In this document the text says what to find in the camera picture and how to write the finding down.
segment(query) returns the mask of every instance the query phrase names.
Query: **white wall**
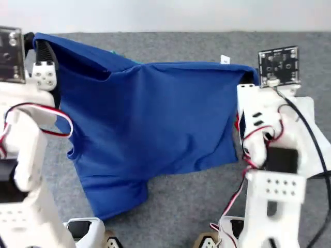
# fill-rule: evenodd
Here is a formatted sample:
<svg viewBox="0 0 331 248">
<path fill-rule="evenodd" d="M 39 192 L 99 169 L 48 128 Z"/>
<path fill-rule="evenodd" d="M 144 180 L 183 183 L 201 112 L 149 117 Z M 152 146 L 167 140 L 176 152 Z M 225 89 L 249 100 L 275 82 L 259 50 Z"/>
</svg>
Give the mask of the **white wall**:
<svg viewBox="0 0 331 248">
<path fill-rule="evenodd" d="M 0 0 L 25 32 L 331 31 L 331 0 Z"/>
</svg>

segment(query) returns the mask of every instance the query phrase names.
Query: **white plastic part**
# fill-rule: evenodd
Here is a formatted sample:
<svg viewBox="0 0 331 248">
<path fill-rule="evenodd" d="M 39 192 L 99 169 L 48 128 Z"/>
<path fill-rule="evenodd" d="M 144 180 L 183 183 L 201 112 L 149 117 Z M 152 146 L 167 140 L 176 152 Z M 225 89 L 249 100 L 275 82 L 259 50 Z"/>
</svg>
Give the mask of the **white plastic part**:
<svg viewBox="0 0 331 248">
<path fill-rule="evenodd" d="M 244 141 L 243 147 L 249 151 L 251 161 L 256 166 L 261 166 L 266 160 L 264 133 L 268 132 L 271 135 L 278 136 L 281 132 L 280 115 L 277 113 L 277 108 L 275 110 L 274 108 L 264 106 L 264 102 L 260 99 L 261 90 L 264 89 L 260 89 L 253 84 L 237 86 L 239 121 L 242 121 L 243 116 L 245 118 L 245 130 L 239 130 L 239 132 L 243 132 L 244 137 L 247 137 L 259 128 L 271 126 L 271 128 L 264 128 L 254 132 Z"/>
<path fill-rule="evenodd" d="M 25 74 L 26 83 L 5 83 L 0 82 L 0 129 L 4 127 L 4 114 L 7 110 L 19 103 L 32 102 L 54 107 L 53 96 L 44 90 L 40 90 L 36 81 Z M 28 106 L 22 107 L 33 116 L 34 121 L 39 125 L 53 125 L 56 116 L 45 112 L 36 111 Z"/>
<path fill-rule="evenodd" d="M 46 61 L 41 62 L 41 65 L 34 63 L 32 78 L 36 80 L 39 89 L 46 91 L 53 90 L 57 84 L 54 62 L 51 65 L 48 65 Z"/>
<path fill-rule="evenodd" d="M 231 58 L 230 57 L 227 57 L 225 55 L 221 55 L 221 64 L 223 65 L 229 65 L 230 64 L 230 60 Z"/>
<path fill-rule="evenodd" d="M 119 245 L 118 245 L 116 239 L 110 238 L 107 240 L 105 248 L 119 248 Z"/>
<path fill-rule="evenodd" d="M 76 243 L 77 248 L 103 248 L 104 239 L 104 224 L 99 218 L 75 218 L 70 219 L 70 222 L 75 221 L 90 221 L 88 233 Z"/>
<path fill-rule="evenodd" d="M 232 220 L 240 220 L 240 221 L 244 221 L 243 217 L 236 217 L 236 216 L 225 216 L 222 218 L 222 223 L 219 223 L 219 225 L 222 224 L 224 231 L 231 235 L 233 240 L 236 240 L 236 245 L 237 248 L 241 248 L 240 246 L 238 246 L 238 240 L 236 239 L 236 237 L 233 235 L 232 232 L 232 224 L 231 221 Z M 219 237 L 224 237 L 224 233 L 219 233 Z M 231 241 L 231 239 L 228 236 L 225 236 L 225 238 L 223 239 L 223 246 L 220 246 L 220 248 L 235 248 L 235 246 L 233 245 L 233 242 Z M 260 248 L 273 248 L 270 244 L 270 242 L 268 240 L 265 240 L 265 242 L 263 243 L 263 245 Z"/>
<path fill-rule="evenodd" d="M 8 121 L 10 131 L 5 138 L 5 148 L 8 156 L 17 158 L 18 162 L 14 180 L 21 191 L 28 192 L 40 184 L 47 139 L 31 117 L 23 111 L 10 112 Z"/>
<path fill-rule="evenodd" d="M 233 234 L 231 220 L 240 220 L 243 221 L 243 217 L 234 217 L 234 216 L 224 216 L 221 220 L 219 220 L 218 225 L 222 226 L 223 231 L 218 232 L 218 239 L 222 240 L 221 248 L 235 248 L 233 244 L 233 240 L 238 247 L 238 240 Z"/>
<path fill-rule="evenodd" d="M 202 245 L 200 246 L 201 248 L 217 248 L 215 242 L 213 241 L 212 238 L 206 238 Z"/>
<path fill-rule="evenodd" d="M 287 85 L 279 86 L 278 90 L 297 106 L 308 121 L 322 150 L 327 170 L 331 171 L 331 144 L 315 124 L 314 100 L 311 97 L 294 97 L 298 88 L 299 85 Z M 262 126 L 273 126 L 275 134 L 278 136 L 281 126 L 277 109 L 286 102 L 272 88 L 260 88 L 249 84 L 244 85 L 244 87 L 238 85 L 237 92 L 239 121 L 245 113 L 245 135 L 258 128 L 254 126 L 257 119 L 253 115 L 260 112 L 262 115 L 258 117 L 258 120 L 263 121 Z M 284 134 L 281 139 L 270 145 L 297 149 L 299 152 L 298 173 L 300 175 L 309 178 L 322 173 L 320 158 L 303 122 L 298 119 L 298 115 L 289 106 L 282 107 L 280 112 L 284 124 Z M 251 160 L 256 166 L 261 166 L 266 159 L 263 133 L 267 131 L 272 134 L 270 130 L 268 128 L 255 132 L 244 141 L 244 148 L 249 151 Z"/>
<path fill-rule="evenodd" d="M 279 79 L 268 80 L 267 84 L 268 84 L 269 87 L 275 87 L 275 86 L 278 86 L 280 84 L 280 80 Z"/>
<path fill-rule="evenodd" d="M 60 219 L 42 180 L 21 203 L 0 204 L 0 233 L 6 247 L 74 248 L 71 233 Z"/>
<path fill-rule="evenodd" d="M 265 240 L 273 238 L 279 247 L 299 248 L 298 229 L 306 191 L 305 177 L 252 171 L 247 174 L 247 179 L 245 222 L 238 247 L 260 248 Z M 267 216 L 269 201 L 278 203 L 273 216 Z"/>
</svg>

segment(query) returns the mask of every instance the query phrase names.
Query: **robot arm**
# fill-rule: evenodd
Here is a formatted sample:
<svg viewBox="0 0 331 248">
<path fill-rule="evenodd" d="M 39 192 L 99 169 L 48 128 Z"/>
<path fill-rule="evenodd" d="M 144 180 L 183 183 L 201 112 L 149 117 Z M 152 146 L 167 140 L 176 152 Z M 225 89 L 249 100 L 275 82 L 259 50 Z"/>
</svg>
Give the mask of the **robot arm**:
<svg viewBox="0 0 331 248">
<path fill-rule="evenodd" d="M 54 108 L 50 94 L 57 85 L 54 61 L 37 61 L 30 76 L 24 69 L 21 30 L 0 27 L 0 42 L 0 123 L 3 125 L 0 130 L 4 130 L 0 135 L 0 236 L 3 245 L 7 248 L 108 247 L 104 224 L 98 218 L 60 221 L 54 199 L 41 175 L 47 146 L 45 132 L 56 133 L 45 131 L 40 125 L 51 126 L 56 115 L 60 115 L 73 129 L 70 117 Z M 72 129 L 69 134 L 57 136 L 69 137 Z"/>
<path fill-rule="evenodd" d="M 331 171 L 331 144 L 315 124 L 313 100 L 295 97 L 300 88 L 298 72 L 297 47 L 263 51 L 259 53 L 261 85 L 237 87 L 244 158 L 260 170 L 246 174 L 245 218 L 222 216 L 219 221 L 223 248 L 299 248 L 306 180 Z M 307 126 L 288 101 L 302 113 L 316 137 L 324 167 Z M 269 216 L 271 202 L 277 210 Z"/>
</svg>

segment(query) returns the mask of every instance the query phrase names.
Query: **blue t-shirt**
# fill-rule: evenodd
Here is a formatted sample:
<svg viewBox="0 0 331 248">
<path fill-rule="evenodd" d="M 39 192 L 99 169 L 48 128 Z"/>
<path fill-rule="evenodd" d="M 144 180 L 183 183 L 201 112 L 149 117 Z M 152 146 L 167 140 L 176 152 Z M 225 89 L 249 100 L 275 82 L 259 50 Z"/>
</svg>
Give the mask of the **blue t-shirt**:
<svg viewBox="0 0 331 248">
<path fill-rule="evenodd" d="M 146 183 L 237 161 L 237 84 L 254 68 L 209 62 L 137 64 L 45 34 L 59 62 L 61 109 L 74 123 L 73 160 L 103 220 L 147 199 Z M 58 119 L 63 132 L 68 124 Z"/>
</svg>

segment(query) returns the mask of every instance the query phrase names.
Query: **circuit board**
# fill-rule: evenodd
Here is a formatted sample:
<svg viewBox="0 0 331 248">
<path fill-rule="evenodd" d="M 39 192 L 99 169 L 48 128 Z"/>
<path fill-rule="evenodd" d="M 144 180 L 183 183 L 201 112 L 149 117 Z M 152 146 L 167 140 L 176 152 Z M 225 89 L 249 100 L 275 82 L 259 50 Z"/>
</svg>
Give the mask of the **circuit board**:
<svg viewBox="0 0 331 248">
<path fill-rule="evenodd" d="M 23 35 L 0 26 L 0 82 L 25 83 Z"/>
<path fill-rule="evenodd" d="M 258 60 L 261 88 L 300 83 L 298 46 L 260 51 Z"/>
</svg>

